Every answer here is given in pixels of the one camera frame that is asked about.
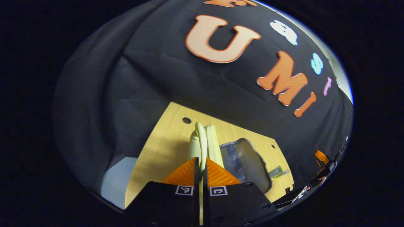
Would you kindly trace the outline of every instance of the wooden table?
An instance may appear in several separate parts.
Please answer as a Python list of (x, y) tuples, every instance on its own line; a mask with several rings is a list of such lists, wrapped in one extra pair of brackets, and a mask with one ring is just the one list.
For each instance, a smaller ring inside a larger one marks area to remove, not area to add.
[[(192, 122), (185, 123), (182, 120), (185, 117)], [(171, 102), (140, 153), (126, 188), (125, 207), (128, 207), (147, 182), (162, 182), (172, 171), (187, 161), (189, 138), (195, 130), (196, 122), (200, 122), (203, 126), (214, 125), (219, 144), (240, 138), (249, 140), (266, 163), (268, 171), (277, 166), (281, 166), (283, 170), (289, 169), (274, 139)], [(265, 193), (265, 196), (273, 202), (284, 196), (285, 188), (292, 188), (292, 185), (292, 173), (272, 179), (272, 188)]]

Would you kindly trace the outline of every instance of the black fabric backdrop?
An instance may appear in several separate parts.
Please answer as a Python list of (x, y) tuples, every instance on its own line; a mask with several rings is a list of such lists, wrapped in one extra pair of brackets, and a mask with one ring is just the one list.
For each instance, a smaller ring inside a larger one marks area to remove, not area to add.
[[(258, 32), (261, 39), (234, 62), (208, 62), (185, 46), (198, 15), (228, 21), (209, 40), (213, 48), (229, 44), (235, 25)], [(270, 27), (274, 20), (296, 32), (297, 46)], [(294, 59), (293, 75), (304, 73), (309, 81), (287, 107), (256, 84), (275, 65), (280, 50)], [(310, 66), (313, 52), (324, 63), (320, 75)], [(327, 77), (332, 87), (324, 97)], [(310, 92), (317, 101), (295, 117)], [(226, 8), (153, 0), (106, 23), (69, 58), (54, 97), (56, 141), (77, 178), (99, 192), (108, 168), (125, 156), (139, 156), (170, 101), (274, 138), (298, 187), (319, 171), (318, 149), (335, 156), (353, 118), (353, 106), (336, 86), (321, 50), (282, 16), (261, 5)]]

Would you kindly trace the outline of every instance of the orange letter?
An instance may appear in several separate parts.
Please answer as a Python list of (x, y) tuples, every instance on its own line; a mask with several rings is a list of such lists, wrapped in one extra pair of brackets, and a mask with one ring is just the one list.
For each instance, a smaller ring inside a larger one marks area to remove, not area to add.
[(278, 96), (278, 100), (285, 106), (288, 106), (308, 81), (306, 75), (303, 73), (291, 77), (294, 63), (293, 59), (283, 51), (279, 51), (278, 55), (278, 62), (265, 77), (257, 79), (257, 84), (265, 90), (271, 90), (273, 83), (277, 79), (275, 89), (272, 93), (277, 95), (286, 90)]
[(314, 103), (317, 100), (316, 95), (312, 92), (310, 93), (310, 97), (306, 100), (306, 102), (297, 110), (295, 110), (295, 116), (296, 117), (301, 117), (304, 113), (304, 111), (307, 110), (307, 108), (309, 108), (309, 106)]
[(230, 4), (231, 2), (234, 2), (234, 4), (238, 5), (238, 6), (245, 6), (248, 4), (253, 5), (253, 6), (257, 6), (257, 4), (255, 4), (252, 1), (248, 1), (248, 0), (210, 0), (210, 1), (205, 1), (205, 4), (211, 4), (211, 5), (218, 5), (218, 6), (225, 6), (225, 7), (234, 7), (234, 5)]
[(255, 31), (243, 27), (234, 26), (237, 34), (224, 50), (213, 49), (209, 45), (209, 39), (219, 26), (224, 26), (227, 21), (206, 15), (196, 17), (196, 24), (189, 32), (185, 45), (194, 55), (216, 63), (229, 63), (235, 61), (244, 52), (253, 39), (259, 40), (261, 35)]

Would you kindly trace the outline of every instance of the wooden tabletop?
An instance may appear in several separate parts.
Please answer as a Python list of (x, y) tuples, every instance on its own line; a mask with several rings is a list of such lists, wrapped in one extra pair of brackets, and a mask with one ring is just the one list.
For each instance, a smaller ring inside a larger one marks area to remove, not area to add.
[[(185, 123), (183, 118), (189, 118), (191, 123)], [(146, 141), (132, 171), (126, 188), (125, 207), (128, 207), (147, 182), (162, 182), (187, 161), (189, 138), (195, 130), (196, 122), (203, 126), (214, 125), (219, 144), (234, 142), (240, 138), (249, 140), (264, 160), (268, 171), (277, 166), (281, 166), (284, 171), (289, 169), (274, 139), (171, 102)], [(272, 188), (265, 196), (273, 202), (285, 195), (285, 188), (292, 189), (293, 183), (292, 173), (272, 179)]]

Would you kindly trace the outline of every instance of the white wall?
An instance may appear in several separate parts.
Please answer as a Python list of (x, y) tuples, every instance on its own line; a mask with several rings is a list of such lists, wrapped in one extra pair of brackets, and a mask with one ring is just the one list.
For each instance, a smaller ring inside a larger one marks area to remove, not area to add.
[(349, 82), (348, 82), (348, 78), (346, 76), (346, 73), (345, 73), (343, 67), (339, 63), (338, 58), (335, 56), (333, 51), (322, 40), (320, 40), (320, 38), (318, 38), (316, 35), (314, 35), (314, 33), (309, 28), (307, 28), (305, 25), (303, 25), (301, 22), (299, 22), (295, 18), (287, 15), (286, 13), (284, 13), (282, 11), (279, 11), (275, 8), (267, 6), (261, 2), (258, 2), (258, 1), (255, 1), (255, 2), (260, 3), (261, 5), (264, 5), (265, 7), (269, 8), (272, 11), (275, 11), (276, 13), (285, 17), (290, 22), (294, 23), (297, 27), (302, 29), (319, 46), (321, 51), (324, 53), (324, 55), (328, 59), (332, 70), (334, 71), (334, 75), (337, 78), (338, 87), (348, 96), (348, 98), (351, 100), (351, 102), (353, 104), (354, 100), (352, 98), (352, 91), (351, 91), (351, 86), (349, 85)]

